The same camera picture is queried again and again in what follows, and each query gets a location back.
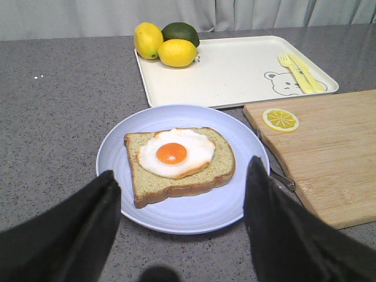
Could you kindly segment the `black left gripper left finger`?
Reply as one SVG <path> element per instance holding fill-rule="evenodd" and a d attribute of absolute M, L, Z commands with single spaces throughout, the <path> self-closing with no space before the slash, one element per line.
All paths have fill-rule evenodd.
<path fill-rule="evenodd" d="M 1 232 L 1 281 L 98 281 L 120 222 L 107 170 L 50 210 Z"/>

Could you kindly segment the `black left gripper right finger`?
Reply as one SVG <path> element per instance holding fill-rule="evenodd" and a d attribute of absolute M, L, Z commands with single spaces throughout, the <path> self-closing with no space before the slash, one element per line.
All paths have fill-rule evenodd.
<path fill-rule="evenodd" d="M 289 198 L 256 156 L 243 209 L 258 281 L 375 281 L 375 250 Z"/>

